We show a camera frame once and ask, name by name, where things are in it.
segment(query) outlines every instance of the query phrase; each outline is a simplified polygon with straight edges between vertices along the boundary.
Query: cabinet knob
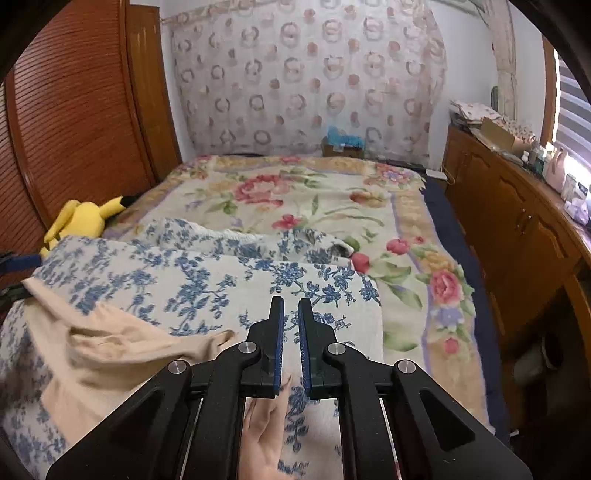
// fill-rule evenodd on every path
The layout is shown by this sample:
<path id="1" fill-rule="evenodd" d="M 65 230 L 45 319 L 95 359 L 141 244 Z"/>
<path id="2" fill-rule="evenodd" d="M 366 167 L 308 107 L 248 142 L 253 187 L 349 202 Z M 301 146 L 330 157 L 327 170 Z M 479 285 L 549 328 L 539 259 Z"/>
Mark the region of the cabinet knob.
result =
<path id="1" fill-rule="evenodd" d="M 521 235 L 523 235 L 525 233 L 525 229 L 527 228 L 527 226 L 530 224 L 530 220 L 533 217 L 531 215 L 527 216 L 527 220 L 525 221 L 525 225 L 523 226 L 523 228 L 521 229 Z"/>
<path id="2" fill-rule="evenodd" d="M 521 219 L 523 218 L 524 213 L 525 213 L 525 209 L 522 208 L 521 213 L 517 217 L 517 224 L 515 225 L 515 230 L 517 230 L 519 228 L 519 226 L 521 225 Z"/>

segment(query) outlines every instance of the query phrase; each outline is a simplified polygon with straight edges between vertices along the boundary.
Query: cabinet door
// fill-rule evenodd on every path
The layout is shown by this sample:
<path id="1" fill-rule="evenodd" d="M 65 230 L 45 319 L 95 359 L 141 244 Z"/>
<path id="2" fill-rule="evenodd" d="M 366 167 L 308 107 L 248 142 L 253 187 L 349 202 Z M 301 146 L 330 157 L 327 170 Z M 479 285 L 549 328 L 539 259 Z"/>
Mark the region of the cabinet door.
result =
<path id="1" fill-rule="evenodd" d="M 488 286 L 510 274 L 507 265 L 518 253 L 521 226 L 527 219 L 529 190 L 510 171 L 502 171 L 492 187 L 492 208 L 485 219 L 477 252 Z"/>
<path id="2" fill-rule="evenodd" d="M 468 243 L 478 253 L 482 251 L 482 237 L 489 234 L 487 218 L 494 207 L 491 193 L 497 173 L 492 162 L 490 152 L 469 149 L 457 180 L 462 196 L 455 205 L 456 214 L 466 231 Z"/>
<path id="3" fill-rule="evenodd" d="M 443 156 L 443 166 L 445 168 L 446 175 L 450 177 L 451 183 L 455 181 L 464 157 L 465 153 L 462 151 L 461 133 L 457 132 L 453 128 L 450 128 L 447 137 L 445 155 Z"/>
<path id="4" fill-rule="evenodd" d="M 544 206 L 535 207 L 521 231 L 518 255 L 510 263 L 504 262 L 507 275 L 495 288 L 507 337 L 535 318 L 580 257 L 566 231 Z"/>

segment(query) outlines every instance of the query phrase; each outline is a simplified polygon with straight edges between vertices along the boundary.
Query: navy blue bed sheet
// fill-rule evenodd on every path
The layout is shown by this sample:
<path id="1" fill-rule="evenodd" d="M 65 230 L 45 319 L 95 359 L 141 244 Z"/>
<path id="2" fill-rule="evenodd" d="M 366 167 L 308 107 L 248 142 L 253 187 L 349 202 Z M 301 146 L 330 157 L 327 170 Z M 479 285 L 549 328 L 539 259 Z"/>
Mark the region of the navy blue bed sheet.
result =
<path id="1" fill-rule="evenodd" d="M 508 446 L 509 415 L 501 387 L 501 356 L 478 260 L 468 248 L 452 205 L 441 185 L 426 177 L 423 196 L 442 246 L 462 265 L 468 283 L 476 290 L 472 294 L 476 308 L 475 336 L 486 384 L 489 421 L 496 430 L 496 437 Z"/>

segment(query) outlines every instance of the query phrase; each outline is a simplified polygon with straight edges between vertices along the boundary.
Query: yellow stuffed toy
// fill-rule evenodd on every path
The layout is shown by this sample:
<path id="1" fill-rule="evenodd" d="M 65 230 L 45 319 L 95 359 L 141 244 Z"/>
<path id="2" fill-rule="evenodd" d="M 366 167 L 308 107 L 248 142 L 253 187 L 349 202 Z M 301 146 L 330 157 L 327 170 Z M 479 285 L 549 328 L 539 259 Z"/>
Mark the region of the yellow stuffed toy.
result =
<path id="1" fill-rule="evenodd" d="M 77 200 L 69 200 L 62 207 L 51 228 L 43 237 L 45 246 L 39 252 L 43 258 L 55 247 L 58 241 L 67 235 L 80 235 L 97 238 L 105 229 L 107 218 L 123 212 L 129 202 L 123 201 L 124 197 L 117 197 L 100 207 L 91 202 L 80 203 Z"/>

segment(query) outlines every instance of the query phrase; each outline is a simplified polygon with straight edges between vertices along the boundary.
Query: window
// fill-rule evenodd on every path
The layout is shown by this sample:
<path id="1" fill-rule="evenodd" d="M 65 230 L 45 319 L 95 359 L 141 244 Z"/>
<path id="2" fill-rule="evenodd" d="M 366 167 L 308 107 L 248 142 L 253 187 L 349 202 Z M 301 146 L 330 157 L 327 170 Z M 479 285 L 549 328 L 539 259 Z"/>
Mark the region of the window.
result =
<path id="1" fill-rule="evenodd" d="M 591 169 L 591 105 L 573 74 L 558 59 L 560 100 L 554 145 L 564 148 L 573 160 Z"/>

